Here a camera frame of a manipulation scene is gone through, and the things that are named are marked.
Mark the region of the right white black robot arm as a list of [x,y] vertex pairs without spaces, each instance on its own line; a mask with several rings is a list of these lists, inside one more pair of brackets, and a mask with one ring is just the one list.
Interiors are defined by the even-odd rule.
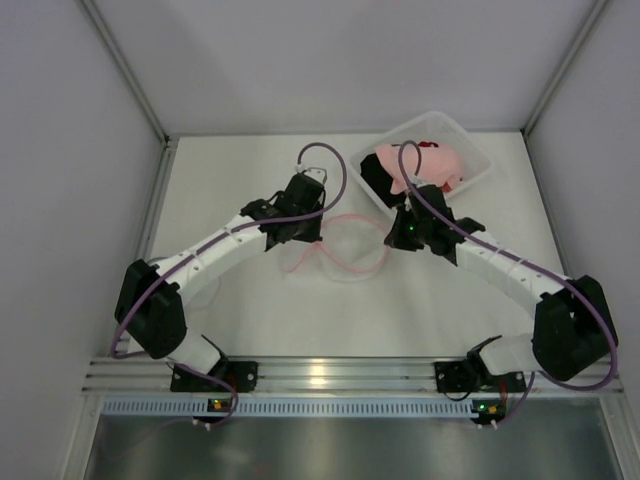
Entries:
[[604,357],[617,357],[617,332],[597,280],[551,272],[500,245],[476,220],[455,218],[435,186],[413,188],[396,206],[385,243],[403,251],[428,249],[479,276],[529,314],[531,332],[497,335],[469,351],[490,376],[540,372],[560,384]]

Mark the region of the pink bra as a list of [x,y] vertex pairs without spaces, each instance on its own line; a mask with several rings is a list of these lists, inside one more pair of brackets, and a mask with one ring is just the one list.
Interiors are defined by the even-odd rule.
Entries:
[[[421,164],[418,164],[417,151],[408,146],[403,151],[403,165],[409,176],[440,187],[445,193],[455,190],[464,178],[462,161],[458,154],[447,145],[440,148],[420,148]],[[398,153],[400,147],[391,144],[378,145],[374,152],[382,167],[393,178],[392,194],[406,191],[407,185],[399,167]]]

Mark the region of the pink trimmed mesh laundry bag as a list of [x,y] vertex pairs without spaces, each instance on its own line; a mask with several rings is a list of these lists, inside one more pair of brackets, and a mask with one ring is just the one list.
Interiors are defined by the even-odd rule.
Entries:
[[323,220],[321,239],[314,243],[292,241],[278,254],[285,275],[331,282],[362,282],[375,276],[386,263],[390,248],[384,244],[388,224],[359,214],[342,214]]

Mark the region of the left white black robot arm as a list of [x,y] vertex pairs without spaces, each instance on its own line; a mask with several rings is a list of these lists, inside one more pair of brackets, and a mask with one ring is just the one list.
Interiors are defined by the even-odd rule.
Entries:
[[305,173],[268,200],[258,199],[198,244],[155,263],[142,259],[126,270],[114,317],[150,358],[199,374],[223,376],[225,355],[187,326],[185,306],[244,260],[292,240],[320,239],[326,191]]

